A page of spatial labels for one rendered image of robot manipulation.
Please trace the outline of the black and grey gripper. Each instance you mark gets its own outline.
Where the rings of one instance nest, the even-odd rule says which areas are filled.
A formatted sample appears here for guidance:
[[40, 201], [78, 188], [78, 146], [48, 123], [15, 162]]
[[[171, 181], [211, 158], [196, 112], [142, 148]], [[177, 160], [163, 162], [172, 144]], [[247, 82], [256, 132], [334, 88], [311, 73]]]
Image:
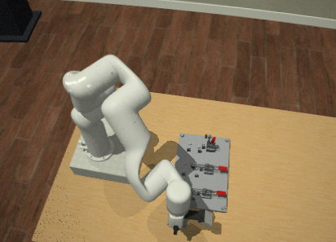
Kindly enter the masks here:
[[172, 215], [171, 213], [169, 213], [169, 227], [173, 227], [174, 230], [174, 235], [177, 235], [177, 231], [179, 230], [179, 228], [181, 229], [183, 226], [183, 220], [184, 220], [184, 215], [177, 217]]

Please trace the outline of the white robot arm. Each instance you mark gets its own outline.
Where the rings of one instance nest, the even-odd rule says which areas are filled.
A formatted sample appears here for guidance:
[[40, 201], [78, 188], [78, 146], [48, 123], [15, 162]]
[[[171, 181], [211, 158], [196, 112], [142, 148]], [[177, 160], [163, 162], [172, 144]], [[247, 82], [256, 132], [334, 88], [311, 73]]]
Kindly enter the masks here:
[[[117, 82], [124, 86], [117, 90]], [[106, 55], [81, 72], [65, 73], [63, 85], [73, 102], [71, 117], [84, 138], [78, 144], [86, 145], [80, 148], [86, 149], [89, 159], [106, 161], [114, 152], [113, 141], [101, 121], [105, 117], [126, 150], [126, 177], [138, 196], [152, 202], [166, 190], [169, 213], [212, 226], [212, 213], [189, 210], [191, 187], [171, 161], [160, 161], [140, 179], [139, 165], [151, 134], [139, 111], [150, 103], [151, 94], [134, 72], [115, 55]]]

